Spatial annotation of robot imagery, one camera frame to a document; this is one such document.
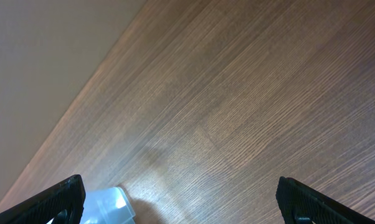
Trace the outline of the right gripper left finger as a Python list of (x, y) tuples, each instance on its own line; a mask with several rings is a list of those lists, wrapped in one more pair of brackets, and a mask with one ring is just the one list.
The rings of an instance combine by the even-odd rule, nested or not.
[(0, 224), (79, 224), (85, 197), (82, 177), (75, 174), (0, 213)]

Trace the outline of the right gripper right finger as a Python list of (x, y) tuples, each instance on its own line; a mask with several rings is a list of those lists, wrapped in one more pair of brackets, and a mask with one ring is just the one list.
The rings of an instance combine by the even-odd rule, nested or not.
[(279, 178), (276, 199), (288, 224), (375, 224), (375, 221), (291, 178)]

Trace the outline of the clear plastic storage container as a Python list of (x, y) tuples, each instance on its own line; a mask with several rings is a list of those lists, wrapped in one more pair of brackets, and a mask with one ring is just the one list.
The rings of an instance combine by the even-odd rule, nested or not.
[(67, 194), (71, 203), (60, 211), (50, 224), (71, 223), (77, 215), (80, 224), (135, 224), (135, 212), (120, 187), (72, 192)]

